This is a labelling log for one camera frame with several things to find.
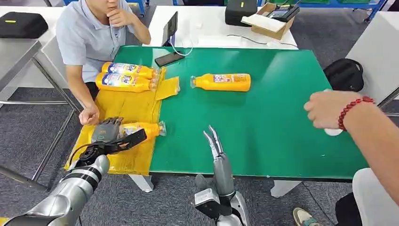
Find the smartphone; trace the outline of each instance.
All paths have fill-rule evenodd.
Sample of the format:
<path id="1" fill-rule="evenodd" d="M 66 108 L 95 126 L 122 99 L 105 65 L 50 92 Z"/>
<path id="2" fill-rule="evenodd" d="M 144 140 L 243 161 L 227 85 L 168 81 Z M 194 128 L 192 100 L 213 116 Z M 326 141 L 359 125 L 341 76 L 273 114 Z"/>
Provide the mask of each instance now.
<path id="1" fill-rule="evenodd" d="M 173 52 L 173 53 L 169 53 L 168 55 L 164 55 L 164 56 L 156 58 L 155 63 L 159 67 L 162 67 L 164 65 L 170 64 L 172 62 L 178 61 L 183 58 L 184 58 L 184 56 L 179 55 L 176 52 Z"/>

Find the black backpack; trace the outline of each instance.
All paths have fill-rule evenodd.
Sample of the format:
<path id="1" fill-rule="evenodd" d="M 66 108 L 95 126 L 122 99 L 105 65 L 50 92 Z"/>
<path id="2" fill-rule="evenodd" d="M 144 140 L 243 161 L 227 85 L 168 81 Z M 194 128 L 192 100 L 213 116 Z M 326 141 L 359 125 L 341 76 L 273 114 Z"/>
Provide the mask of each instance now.
<path id="1" fill-rule="evenodd" d="M 333 90 L 360 91 L 364 86 L 363 67 L 352 59 L 339 59 L 324 70 Z"/>
<path id="2" fill-rule="evenodd" d="M 37 13 L 8 12 L 0 17 L 0 38 L 37 39 L 48 30 Z"/>

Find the cardboard box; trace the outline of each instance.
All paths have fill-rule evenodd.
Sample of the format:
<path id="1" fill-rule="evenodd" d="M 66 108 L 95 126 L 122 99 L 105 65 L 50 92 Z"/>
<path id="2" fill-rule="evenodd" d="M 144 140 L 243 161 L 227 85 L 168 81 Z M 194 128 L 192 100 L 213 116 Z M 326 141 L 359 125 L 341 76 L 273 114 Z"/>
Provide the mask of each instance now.
<path id="1" fill-rule="evenodd" d="M 265 12 L 272 12 L 275 8 L 276 4 L 268 2 L 256 14 L 262 15 Z M 242 22 L 251 25 L 252 26 L 251 30 L 255 33 L 263 34 L 268 37 L 281 40 L 283 35 L 289 30 L 292 23 L 294 22 L 294 18 L 295 16 L 291 18 L 287 23 L 285 23 L 278 31 L 272 31 L 264 27 L 256 26 L 255 24 L 246 23 L 245 21 Z"/>

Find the green table surface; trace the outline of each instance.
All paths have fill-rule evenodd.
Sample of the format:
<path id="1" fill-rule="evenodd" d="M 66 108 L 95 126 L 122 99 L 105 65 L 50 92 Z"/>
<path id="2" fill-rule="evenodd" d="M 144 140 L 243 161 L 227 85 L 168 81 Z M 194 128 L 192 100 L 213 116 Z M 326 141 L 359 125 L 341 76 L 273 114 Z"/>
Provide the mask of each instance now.
<path id="1" fill-rule="evenodd" d="M 165 47 L 123 46 L 115 62 L 158 68 Z M 206 73 L 249 73 L 249 92 L 206 91 L 190 87 L 190 77 Z M 303 109 L 311 93 L 330 88 L 309 50 L 194 48 L 167 66 L 166 78 L 180 77 L 181 91 L 162 101 L 150 172 L 213 173 L 202 134 L 212 125 L 234 175 L 351 179 L 367 167 L 347 132 L 336 137 L 316 129 Z"/>

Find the human hand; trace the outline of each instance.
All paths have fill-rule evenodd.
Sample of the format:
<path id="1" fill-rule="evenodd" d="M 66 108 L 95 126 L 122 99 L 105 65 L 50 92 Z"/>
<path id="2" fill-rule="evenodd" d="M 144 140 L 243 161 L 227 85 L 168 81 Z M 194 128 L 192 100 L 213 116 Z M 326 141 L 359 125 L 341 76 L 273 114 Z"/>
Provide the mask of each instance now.
<path id="1" fill-rule="evenodd" d="M 83 109 L 79 114 L 79 120 L 82 125 L 97 125 L 100 111 L 96 105 L 92 105 Z"/>
<path id="2" fill-rule="evenodd" d="M 107 13 L 107 17 L 109 17 L 110 24 L 112 24 L 114 27 L 129 25 L 133 23 L 135 18 L 138 19 L 133 13 L 120 8 L 114 9 Z"/>
<path id="3" fill-rule="evenodd" d="M 356 92 L 326 90 L 313 93 L 303 107 L 314 127 L 337 129 L 342 110 L 358 98 L 362 96 Z"/>

